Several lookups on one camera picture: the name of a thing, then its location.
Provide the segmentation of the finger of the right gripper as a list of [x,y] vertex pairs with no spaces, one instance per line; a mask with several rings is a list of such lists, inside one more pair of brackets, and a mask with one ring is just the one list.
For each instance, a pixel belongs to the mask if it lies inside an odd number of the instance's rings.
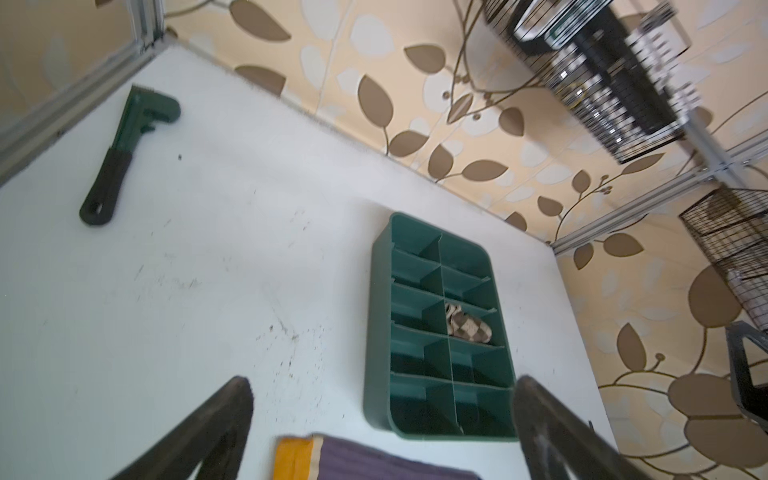
[[750,373],[744,341],[767,352],[767,334],[744,321],[726,327],[730,382],[734,402],[741,413],[767,431],[767,384],[755,384]]

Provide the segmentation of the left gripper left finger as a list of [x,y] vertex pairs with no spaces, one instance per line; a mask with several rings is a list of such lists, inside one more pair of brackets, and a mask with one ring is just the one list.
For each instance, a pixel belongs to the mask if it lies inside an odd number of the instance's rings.
[[235,479],[254,411],[247,378],[235,376],[117,479]]

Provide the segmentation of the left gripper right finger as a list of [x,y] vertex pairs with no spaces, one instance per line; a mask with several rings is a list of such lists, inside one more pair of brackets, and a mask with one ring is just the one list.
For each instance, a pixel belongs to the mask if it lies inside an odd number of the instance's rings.
[[530,376],[514,387],[511,413],[533,479],[646,479]]

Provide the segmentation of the purple striped sock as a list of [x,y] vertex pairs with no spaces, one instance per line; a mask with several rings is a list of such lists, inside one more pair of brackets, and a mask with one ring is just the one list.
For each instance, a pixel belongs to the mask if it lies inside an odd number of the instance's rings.
[[274,479],[476,479],[460,469],[408,460],[325,435],[285,437],[275,451]]

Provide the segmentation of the green divided organizer tray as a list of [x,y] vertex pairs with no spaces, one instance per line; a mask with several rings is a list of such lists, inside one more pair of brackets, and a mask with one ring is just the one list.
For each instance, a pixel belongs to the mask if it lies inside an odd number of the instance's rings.
[[[409,440],[515,442],[516,375],[492,263],[480,245],[394,213],[372,246],[363,412]],[[489,344],[447,334],[445,304]]]

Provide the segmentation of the brown argyle sock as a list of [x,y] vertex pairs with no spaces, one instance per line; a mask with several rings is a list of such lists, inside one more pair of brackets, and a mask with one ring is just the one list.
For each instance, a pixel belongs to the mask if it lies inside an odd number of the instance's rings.
[[472,343],[489,344],[493,331],[480,318],[463,310],[458,304],[445,304],[447,334]]

